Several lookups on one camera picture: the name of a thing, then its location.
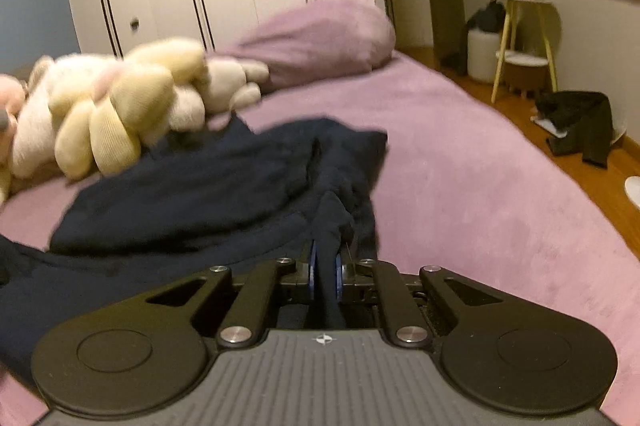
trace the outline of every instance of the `metal screw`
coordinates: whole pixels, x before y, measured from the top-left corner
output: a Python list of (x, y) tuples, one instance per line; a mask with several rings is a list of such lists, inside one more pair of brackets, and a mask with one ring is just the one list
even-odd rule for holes
[(220, 332), (220, 338), (227, 343), (244, 343), (250, 340), (252, 335), (247, 327), (226, 327)]
[(403, 343), (420, 343), (429, 337), (429, 332), (422, 327), (402, 327), (396, 332), (396, 338)]

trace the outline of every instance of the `pink plush toy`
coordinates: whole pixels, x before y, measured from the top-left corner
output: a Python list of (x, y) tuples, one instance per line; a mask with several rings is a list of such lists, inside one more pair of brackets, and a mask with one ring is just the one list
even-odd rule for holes
[(0, 73), (0, 205), (9, 197), (11, 172), (7, 158), (18, 125), (16, 116), (24, 105), (24, 85), (15, 77)]
[(0, 74), (0, 164), (5, 164), (14, 141), (15, 117), (25, 100), (24, 86), (10, 75)]

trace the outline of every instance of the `purple pillow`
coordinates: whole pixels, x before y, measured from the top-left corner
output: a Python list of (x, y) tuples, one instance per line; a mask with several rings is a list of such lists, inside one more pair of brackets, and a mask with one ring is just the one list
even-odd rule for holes
[(263, 92), (371, 72), (385, 64), (396, 34), (385, 13), (362, 0), (316, 0), (277, 14), (216, 55), (266, 63)]

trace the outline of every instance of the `white slipper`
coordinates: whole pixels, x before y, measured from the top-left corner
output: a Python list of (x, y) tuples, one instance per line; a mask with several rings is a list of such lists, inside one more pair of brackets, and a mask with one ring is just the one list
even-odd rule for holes
[(633, 205), (640, 209), (640, 177), (629, 177), (625, 181), (625, 193)]

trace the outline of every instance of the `white plush toy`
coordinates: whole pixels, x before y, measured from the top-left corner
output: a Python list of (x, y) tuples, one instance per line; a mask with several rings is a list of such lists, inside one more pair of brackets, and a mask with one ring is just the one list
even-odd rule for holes
[(194, 85), (208, 115), (237, 111), (260, 101), (259, 85), (269, 79), (266, 64), (250, 59), (215, 57)]
[(103, 174), (118, 173), (169, 130), (197, 131), (206, 114), (260, 101), (258, 84), (268, 78), (261, 62), (206, 61), (201, 44), (185, 38), (141, 45), (124, 61), (43, 58), (18, 117), (12, 174), (28, 179), (54, 159), (70, 179), (85, 176), (94, 161)]

